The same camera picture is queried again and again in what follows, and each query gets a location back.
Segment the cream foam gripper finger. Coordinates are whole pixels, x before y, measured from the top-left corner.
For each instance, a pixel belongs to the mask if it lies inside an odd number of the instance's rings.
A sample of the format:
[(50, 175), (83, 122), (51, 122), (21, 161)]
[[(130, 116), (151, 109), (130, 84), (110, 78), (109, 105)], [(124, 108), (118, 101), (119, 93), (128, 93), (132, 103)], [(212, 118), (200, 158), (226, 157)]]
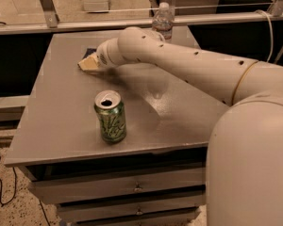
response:
[(83, 58), (78, 63), (79, 68), (84, 72), (95, 71), (99, 68), (99, 62), (96, 53), (92, 53), (91, 55)]

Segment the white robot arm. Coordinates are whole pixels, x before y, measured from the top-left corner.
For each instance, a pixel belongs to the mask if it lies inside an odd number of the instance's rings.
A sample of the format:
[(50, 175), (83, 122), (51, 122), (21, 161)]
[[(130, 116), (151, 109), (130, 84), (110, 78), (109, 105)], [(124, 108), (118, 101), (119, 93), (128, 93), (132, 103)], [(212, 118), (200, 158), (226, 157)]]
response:
[(85, 72), (150, 63), (229, 105), (208, 144), (208, 226), (283, 226), (283, 67), (167, 43), (129, 27), (80, 61)]

